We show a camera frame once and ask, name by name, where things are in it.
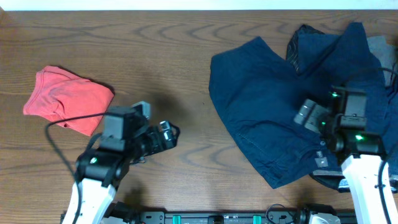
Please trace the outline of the dark blue denim shorts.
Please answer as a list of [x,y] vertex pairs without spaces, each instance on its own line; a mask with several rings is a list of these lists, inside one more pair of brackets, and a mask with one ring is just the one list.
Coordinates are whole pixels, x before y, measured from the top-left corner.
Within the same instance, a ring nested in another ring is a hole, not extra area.
[[388,98],[380,61],[370,52],[364,26],[350,23],[341,35],[299,34],[299,74],[257,37],[213,56],[210,98],[226,129],[257,172],[274,189],[317,169],[322,154],[327,169],[336,157],[318,134],[294,122],[305,100],[330,102],[333,86],[367,94],[366,129],[382,134]]

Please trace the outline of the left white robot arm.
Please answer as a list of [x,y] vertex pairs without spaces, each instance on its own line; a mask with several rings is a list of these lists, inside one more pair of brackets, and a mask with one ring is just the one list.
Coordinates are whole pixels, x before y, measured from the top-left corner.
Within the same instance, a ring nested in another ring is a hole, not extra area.
[[100,223],[131,165],[177,146],[180,128],[169,121],[107,121],[99,148],[78,158],[71,200],[63,223]]

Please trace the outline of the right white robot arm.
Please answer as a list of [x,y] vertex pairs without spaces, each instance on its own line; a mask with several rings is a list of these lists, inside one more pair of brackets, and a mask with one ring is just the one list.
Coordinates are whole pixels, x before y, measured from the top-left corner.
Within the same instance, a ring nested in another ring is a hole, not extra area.
[[294,121],[319,133],[338,161],[351,193],[358,223],[397,223],[388,155],[382,137],[366,130],[364,106],[338,101],[326,109],[305,100]]

